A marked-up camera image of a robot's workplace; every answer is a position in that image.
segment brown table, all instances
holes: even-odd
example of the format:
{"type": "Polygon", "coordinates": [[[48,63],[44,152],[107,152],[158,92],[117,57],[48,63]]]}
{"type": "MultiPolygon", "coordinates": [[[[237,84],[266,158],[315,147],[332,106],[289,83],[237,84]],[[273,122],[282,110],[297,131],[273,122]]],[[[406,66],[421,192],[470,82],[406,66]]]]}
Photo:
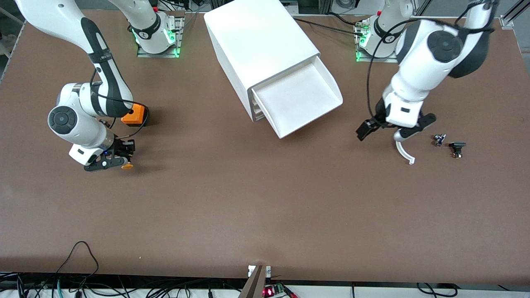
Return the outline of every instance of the brown table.
{"type": "MultiPolygon", "coordinates": [[[[404,144],[409,166],[393,130],[355,137],[367,63],[348,34],[301,24],[344,104],[278,139],[250,121],[202,15],[178,59],[136,58],[119,11],[86,15],[152,125],[135,137],[133,170],[85,172],[46,117],[92,66],[27,25],[0,85],[0,270],[55,271],[86,240],[109,274],[244,277],[262,262],[284,279],[530,284],[530,80],[513,31],[492,35],[478,71],[431,92],[424,111],[438,121],[404,144]],[[436,133],[467,142],[464,157],[434,147],[436,133]]],[[[373,67],[374,101],[397,68],[373,67]]],[[[65,268],[91,270],[81,249],[65,268]]]]}

